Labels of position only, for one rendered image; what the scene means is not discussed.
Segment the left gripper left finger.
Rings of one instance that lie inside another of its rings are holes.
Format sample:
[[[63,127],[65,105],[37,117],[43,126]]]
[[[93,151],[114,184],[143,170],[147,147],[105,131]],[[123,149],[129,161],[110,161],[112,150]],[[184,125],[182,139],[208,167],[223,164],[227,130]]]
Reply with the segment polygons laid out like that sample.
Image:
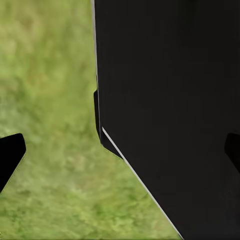
[[[0,138],[0,193],[26,152],[21,133]]]

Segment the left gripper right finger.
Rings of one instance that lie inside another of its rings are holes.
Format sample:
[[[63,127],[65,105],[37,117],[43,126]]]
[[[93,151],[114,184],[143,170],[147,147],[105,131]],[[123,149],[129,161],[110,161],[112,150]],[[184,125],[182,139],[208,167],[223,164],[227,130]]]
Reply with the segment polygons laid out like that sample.
[[[240,135],[235,133],[228,133],[224,151],[240,173]]]

